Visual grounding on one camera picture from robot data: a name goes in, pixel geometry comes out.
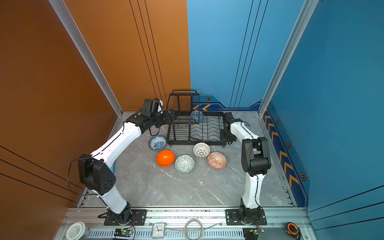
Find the black wire dish rack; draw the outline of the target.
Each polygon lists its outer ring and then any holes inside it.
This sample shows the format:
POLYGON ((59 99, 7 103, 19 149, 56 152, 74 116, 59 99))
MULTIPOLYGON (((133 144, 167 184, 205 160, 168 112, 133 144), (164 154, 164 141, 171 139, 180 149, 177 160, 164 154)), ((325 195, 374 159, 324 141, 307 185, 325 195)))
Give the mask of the black wire dish rack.
POLYGON ((221 131, 225 129, 224 113, 206 111, 205 108, 197 91, 173 90, 167 109, 174 110, 177 118, 168 127, 168 145, 206 143, 224 148, 227 145, 227 141, 221 138, 221 131))

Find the blue geometric pattern bowl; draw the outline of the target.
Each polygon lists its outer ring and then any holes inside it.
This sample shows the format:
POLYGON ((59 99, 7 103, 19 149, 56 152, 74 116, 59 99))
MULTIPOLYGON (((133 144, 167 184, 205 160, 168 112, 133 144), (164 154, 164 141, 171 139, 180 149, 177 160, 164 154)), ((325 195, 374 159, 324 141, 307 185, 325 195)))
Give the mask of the blue geometric pattern bowl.
POLYGON ((189 121, 191 124, 200 124, 205 120, 205 116, 201 111, 192 111, 189 115, 189 121))

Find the blue floral white bowl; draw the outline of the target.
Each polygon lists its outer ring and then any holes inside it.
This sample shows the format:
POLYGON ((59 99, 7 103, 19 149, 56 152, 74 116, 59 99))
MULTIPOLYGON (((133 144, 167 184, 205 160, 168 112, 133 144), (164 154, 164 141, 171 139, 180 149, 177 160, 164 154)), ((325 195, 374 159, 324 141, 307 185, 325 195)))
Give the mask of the blue floral white bowl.
POLYGON ((154 136, 149 141, 149 147, 153 151, 161 151, 167 145, 167 139, 164 136, 154 136))

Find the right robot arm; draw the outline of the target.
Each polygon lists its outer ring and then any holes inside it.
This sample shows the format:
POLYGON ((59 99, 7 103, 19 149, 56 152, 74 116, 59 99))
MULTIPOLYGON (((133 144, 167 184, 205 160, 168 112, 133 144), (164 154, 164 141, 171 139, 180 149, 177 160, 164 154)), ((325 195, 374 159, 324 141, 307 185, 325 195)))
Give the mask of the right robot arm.
POLYGON ((272 166, 269 141, 254 134, 248 123, 235 119, 232 113, 224 114, 223 124, 220 138, 228 144, 236 140, 242 144, 241 164, 246 173, 246 185, 239 206, 240 220, 245 225, 265 226, 267 219, 260 196, 263 180, 272 166))

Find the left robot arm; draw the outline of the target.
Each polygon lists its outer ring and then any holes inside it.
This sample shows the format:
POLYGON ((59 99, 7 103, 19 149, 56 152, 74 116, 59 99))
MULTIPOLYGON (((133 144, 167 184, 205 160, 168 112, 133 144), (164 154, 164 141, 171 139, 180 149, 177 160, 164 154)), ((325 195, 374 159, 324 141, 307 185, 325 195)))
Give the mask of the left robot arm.
POLYGON ((90 155, 83 154, 78 159, 80 182, 102 200, 107 207, 107 217, 112 217, 118 225, 126 225, 132 218, 131 206, 116 187, 116 176, 110 167, 119 155, 145 131, 175 121, 178 114, 164 110, 159 99, 146 99, 143 107, 129 116, 123 126, 105 144, 90 155))

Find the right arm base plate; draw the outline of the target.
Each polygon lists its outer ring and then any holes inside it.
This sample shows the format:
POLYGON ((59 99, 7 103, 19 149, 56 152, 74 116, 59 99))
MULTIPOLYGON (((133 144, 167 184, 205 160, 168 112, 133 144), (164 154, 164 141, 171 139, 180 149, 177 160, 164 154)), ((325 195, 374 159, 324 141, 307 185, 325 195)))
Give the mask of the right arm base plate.
POLYGON ((266 226, 267 217, 261 208, 256 209, 226 209, 226 221, 228 226, 235 225, 259 225, 266 226))

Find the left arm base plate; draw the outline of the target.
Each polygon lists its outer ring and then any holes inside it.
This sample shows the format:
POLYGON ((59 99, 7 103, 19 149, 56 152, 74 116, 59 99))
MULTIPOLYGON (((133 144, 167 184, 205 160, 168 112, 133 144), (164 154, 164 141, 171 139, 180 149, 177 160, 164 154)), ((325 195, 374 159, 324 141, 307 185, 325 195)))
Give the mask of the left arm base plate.
POLYGON ((100 217, 102 216, 105 217, 105 226, 143 226, 146 221, 147 210, 130 209, 119 215, 108 210, 105 214, 100 215, 100 217))

